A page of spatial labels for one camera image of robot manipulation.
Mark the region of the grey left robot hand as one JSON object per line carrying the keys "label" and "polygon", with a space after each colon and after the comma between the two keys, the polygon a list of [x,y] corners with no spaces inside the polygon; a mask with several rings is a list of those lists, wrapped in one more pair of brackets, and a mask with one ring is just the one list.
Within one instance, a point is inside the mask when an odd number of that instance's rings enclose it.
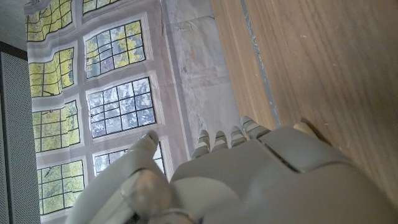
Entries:
{"label": "grey left robot hand", "polygon": [[396,223],[397,207],[305,123],[269,130],[247,116],[229,138],[202,131],[167,179],[149,131],[79,195],[67,223]]}

